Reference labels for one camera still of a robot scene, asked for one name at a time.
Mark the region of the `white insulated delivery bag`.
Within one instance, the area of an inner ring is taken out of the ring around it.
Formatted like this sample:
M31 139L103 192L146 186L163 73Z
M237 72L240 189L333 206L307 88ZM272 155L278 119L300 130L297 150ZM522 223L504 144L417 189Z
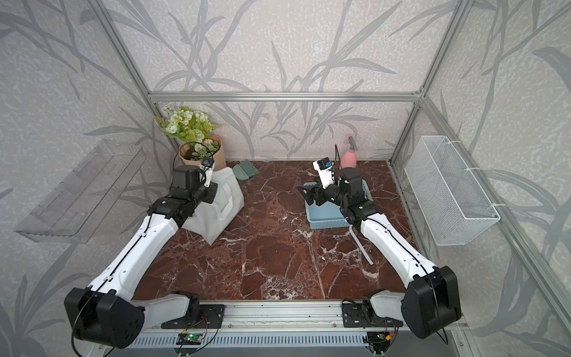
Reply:
M215 242L245 205L242 190L230 167L215 172L212 182L218 184L214 201L211 204L200 203L193 216L181 226L203 237L209 245Z

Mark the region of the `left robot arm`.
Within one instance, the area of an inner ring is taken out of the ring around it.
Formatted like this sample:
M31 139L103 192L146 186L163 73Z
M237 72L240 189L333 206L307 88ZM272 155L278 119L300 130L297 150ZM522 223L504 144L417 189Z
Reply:
M138 335L169 321L202 322L199 298L175 292L148 301L133 296L146 270L167 241L204 202L213 202L218 185L211 181L213 161L199 167L180 166L172 172L168 195L147 211L133 238L113 262L84 289L74 288L64 306L71 324L71 341L82 340L117 349Z

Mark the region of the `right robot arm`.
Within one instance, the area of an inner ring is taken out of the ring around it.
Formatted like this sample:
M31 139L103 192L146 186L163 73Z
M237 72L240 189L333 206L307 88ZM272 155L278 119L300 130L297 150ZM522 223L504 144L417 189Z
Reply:
M406 289L403 293L382 290L364 299L375 318L403 322L418 338L436 333L448 339L445 329L462 316L457 276L447 266L438 267L423 256L392 226L387 216L366 197L360 172L353 167L335 171L324 158L313 164L315 184L298 190L307 205L336 205L351 235L361 234L395 269Z

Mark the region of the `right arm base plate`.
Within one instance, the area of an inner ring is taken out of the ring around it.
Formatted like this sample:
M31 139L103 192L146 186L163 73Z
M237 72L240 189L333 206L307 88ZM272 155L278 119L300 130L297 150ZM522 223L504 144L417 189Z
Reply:
M377 316L368 304L357 303L353 300L343 300L341 303L343 326L346 328L400 328L402 321Z

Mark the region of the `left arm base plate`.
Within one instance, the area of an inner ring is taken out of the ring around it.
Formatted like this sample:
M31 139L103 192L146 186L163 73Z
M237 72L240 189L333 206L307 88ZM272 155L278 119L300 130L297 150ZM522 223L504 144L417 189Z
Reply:
M218 329L223 323L225 305L206 304L191 307L190 311L181 318L167 321L161 325L163 330L183 329Z

